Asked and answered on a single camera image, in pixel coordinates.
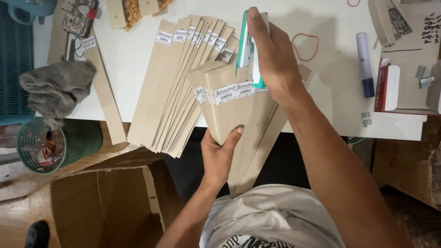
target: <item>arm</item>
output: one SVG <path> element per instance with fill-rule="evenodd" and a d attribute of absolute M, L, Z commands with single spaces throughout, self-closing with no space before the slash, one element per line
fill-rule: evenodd
<path fill-rule="evenodd" d="M 204 159 L 202 182 L 159 240 L 157 248 L 199 247 L 202 229 L 217 194 L 228 180 L 234 148 L 242 133 L 243 128 L 236 128 L 221 147 L 207 129 L 201 142 Z"/>
<path fill-rule="evenodd" d="M 271 37 L 253 7 L 248 27 L 271 96 L 286 112 L 317 198 L 348 248 L 410 248 L 362 162 L 332 128 L 302 84 L 288 35 L 270 24 Z"/>

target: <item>white t-shirt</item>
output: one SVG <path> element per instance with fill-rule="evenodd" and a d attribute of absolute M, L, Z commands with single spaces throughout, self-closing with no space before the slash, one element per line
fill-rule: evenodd
<path fill-rule="evenodd" d="M 310 189 L 267 184 L 218 198 L 200 248 L 344 248 L 331 216 Z"/>

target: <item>red rubber band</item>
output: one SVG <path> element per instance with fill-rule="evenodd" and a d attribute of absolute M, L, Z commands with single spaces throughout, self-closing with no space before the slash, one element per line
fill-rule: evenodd
<path fill-rule="evenodd" d="M 299 36 L 299 35 L 305 35 L 305 36 L 308 36 L 308 37 L 317 38 L 317 47 L 315 48 L 314 55 L 313 55 L 310 59 L 308 59 L 308 60 L 304 60 L 304 59 L 300 58 L 300 53 L 299 53 L 299 51 L 297 50 L 297 48 L 295 47 L 295 45 L 294 45 L 294 39 L 295 39 L 297 36 Z M 315 57 L 315 55 L 317 54 L 317 51 L 318 51 L 318 43 L 319 43 L 319 42 L 320 42 L 320 39 L 318 38 L 318 36 L 315 36 L 315 35 L 308 35 L 308 34 L 304 34 L 304 33 L 296 34 L 296 35 L 294 36 L 294 38 L 291 40 L 291 44 L 292 44 L 292 46 L 294 47 L 294 49 L 295 49 L 295 51 L 297 52 L 297 54 L 299 55 L 299 60 L 301 60 L 301 61 L 310 61 L 310 60 L 312 60 L 312 59 Z"/>
<path fill-rule="evenodd" d="M 360 1 L 361 1 L 361 0 L 359 0 L 359 2 L 358 2 L 356 5 L 352 5 L 352 4 L 349 2 L 349 0 L 348 0 L 348 5 L 351 6 L 351 7 L 357 7 L 357 6 L 360 4 Z"/>

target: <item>gray rag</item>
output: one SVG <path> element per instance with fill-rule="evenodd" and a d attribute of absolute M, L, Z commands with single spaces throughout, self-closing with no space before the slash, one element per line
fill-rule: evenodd
<path fill-rule="evenodd" d="M 28 107 L 53 129 L 90 93 L 97 70 L 90 61 L 65 61 L 23 73 L 21 87 L 29 92 Z"/>

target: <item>person's left hand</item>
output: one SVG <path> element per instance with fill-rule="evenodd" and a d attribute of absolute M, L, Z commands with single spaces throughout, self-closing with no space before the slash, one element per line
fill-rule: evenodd
<path fill-rule="evenodd" d="M 231 131 L 223 146 L 220 146 L 211 137 L 207 128 L 201 142 L 202 157 L 204 159 L 204 181 L 219 190 L 228 180 L 228 174 L 233 161 L 234 148 L 243 134 L 243 127 Z"/>

